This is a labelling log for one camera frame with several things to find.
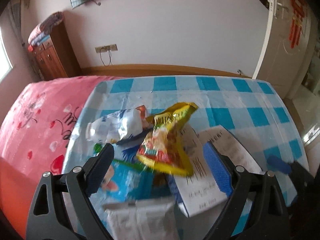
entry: wooden cabinet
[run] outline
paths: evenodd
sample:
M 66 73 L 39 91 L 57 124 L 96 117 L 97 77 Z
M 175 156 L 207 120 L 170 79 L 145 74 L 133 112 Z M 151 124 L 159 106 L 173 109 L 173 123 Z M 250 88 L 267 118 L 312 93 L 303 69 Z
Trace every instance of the wooden cabinet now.
M 53 28 L 50 38 L 36 47 L 32 55 L 45 80 L 82 74 L 63 22 Z

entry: curtain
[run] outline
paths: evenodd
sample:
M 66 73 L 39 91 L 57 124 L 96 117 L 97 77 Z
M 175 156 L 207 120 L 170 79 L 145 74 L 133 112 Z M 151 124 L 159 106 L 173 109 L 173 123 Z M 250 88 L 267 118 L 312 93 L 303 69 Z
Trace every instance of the curtain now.
M 34 62 L 33 58 L 30 57 L 29 53 L 27 52 L 27 47 L 25 46 L 25 42 L 23 41 L 23 38 L 22 38 L 22 34 L 21 34 L 21 6 L 23 6 L 22 1 L 23 0 L 10 0 L 10 2 L 7 5 L 11 27 L 14 33 L 16 34 L 18 40 L 20 41 L 21 46 L 23 47 L 24 53 L 28 55 L 30 68 L 34 71 L 34 73 L 36 73 L 37 76 L 40 77 L 40 79 L 43 79 L 41 77 L 41 72 L 38 68 L 38 65 Z
M 9 17 L 11 26 L 17 38 L 21 42 L 21 46 L 25 46 L 21 35 L 21 0 L 10 0 L 8 3 Z

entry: white wall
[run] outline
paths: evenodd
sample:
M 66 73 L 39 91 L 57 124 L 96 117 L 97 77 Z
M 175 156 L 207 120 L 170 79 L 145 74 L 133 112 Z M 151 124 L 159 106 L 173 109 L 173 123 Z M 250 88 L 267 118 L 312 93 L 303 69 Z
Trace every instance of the white wall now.
M 31 0 L 24 39 L 51 13 L 65 25 L 81 67 L 102 65 L 94 47 L 116 43 L 113 64 L 207 67 L 252 76 L 268 10 L 259 0 L 97 0 L 71 10 L 70 0 Z M 102 54 L 108 63 L 108 54 Z
M 26 85 L 39 81 L 29 66 L 28 56 L 15 36 L 8 11 L 0 16 L 0 28 L 5 49 L 13 69 L 0 82 L 0 125 Z

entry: stack of blankets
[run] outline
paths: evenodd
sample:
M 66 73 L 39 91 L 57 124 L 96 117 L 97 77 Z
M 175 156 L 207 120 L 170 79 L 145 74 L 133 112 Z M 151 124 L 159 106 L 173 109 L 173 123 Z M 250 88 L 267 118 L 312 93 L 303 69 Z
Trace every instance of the stack of blankets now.
M 62 12 L 55 12 L 45 19 L 42 23 L 39 23 L 31 32 L 28 43 L 29 51 L 33 51 L 33 48 L 40 46 L 49 37 L 53 27 L 59 25 L 64 19 Z

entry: power cord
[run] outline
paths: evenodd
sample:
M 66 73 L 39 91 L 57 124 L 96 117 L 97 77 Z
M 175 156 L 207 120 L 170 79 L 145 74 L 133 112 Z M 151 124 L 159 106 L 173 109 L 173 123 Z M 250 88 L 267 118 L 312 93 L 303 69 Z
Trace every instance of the power cord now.
M 109 64 L 108 64 L 108 66 L 110 66 L 110 65 L 112 65 L 112 62 L 111 62 L 111 50 L 110 50 L 110 48 L 109 48 Z
M 105 66 L 105 64 L 104 64 L 104 62 L 103 62 L 103 60 L 102 60 L 102 56 L 101 56 L 101 49 L 100 49 L 100 59 L 101 59 L 103 65 Z

